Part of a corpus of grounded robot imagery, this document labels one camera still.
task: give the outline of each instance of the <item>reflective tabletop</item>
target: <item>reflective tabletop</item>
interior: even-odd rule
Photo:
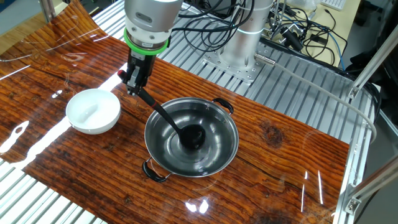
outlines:
[[[346,143],[163,60],[147,91],[161,103],[226,98],[235,107],[239,149],[208,177],[147,178],[141,166],[150,156],[144,128],[152,109],[116,75],[128,50],[73,1],[1,55],[0,157],[108,223],[333,222]],[[78,132],[65,116],[68,101],[90,88],[121,102],[119,121],[99,135]]]

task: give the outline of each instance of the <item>white bowl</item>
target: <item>white bowl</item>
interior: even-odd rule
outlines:
[[[120,102],[111,92],[90,89],[76,94],[69,101],[66,112],[76,130],[85,134],[101,134],[118,121]]]

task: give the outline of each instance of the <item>pot handle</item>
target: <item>pot handle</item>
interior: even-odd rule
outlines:
[[[142,171],[144,171],[144,173],[147,175],[147,177],[151,178],[151,179],[152,179],[153,181],[155,181],[155,182],[158,182],[158,183],[165,182],[165,181],[167,180],[167,178],[168,178],[170,175],[172,175],[172,174],[169,174],[169,175],[167,175],[167,176],[165,176],[165,177],[160,177],[160,176],[158,176],[158,175],[156,174],[156,172],[153,171],[153,170],[151,170],[151,169],[149,168],[149,166],[148,166],[148,162],[150,161],[151,158],[152,158],[152,157],[150,157],[147,161],[145,161],[145,162],[142,164]]]
[[[234,113],[234,107],[232,106],[231,103],[228,103],[228,101],[226,101],[222,98],[215,98],[214,100],[212,100],[212,102],[220,103],[222,106],[229,109],[229,115]]]

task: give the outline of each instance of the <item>stainless steel pot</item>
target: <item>stainless steel pot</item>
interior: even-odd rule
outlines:
[[[214,102],[229,109],[229,114]],[[145,174],[156,182],[164,182],[171,174],[205,177],[224,169],[238,151],[239,136],[231,118],[233,107],[226,100],[212,102],[200,98],[178,98],[162,105],[178,127],[199,124],[206,138],[198,150],[185,149],[178,134],[158,112],[154,111],[145,126],[145,143],[151,157],[142,165]],[[158,176],[147,163],[154,159],[170,174]]]

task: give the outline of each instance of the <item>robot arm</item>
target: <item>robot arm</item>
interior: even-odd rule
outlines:
[[[124,40],[130,47],[127,71],[119,71],[130,95],[140,93],[152,73],[156,55],[169,44],[182,0],[125,0]]]

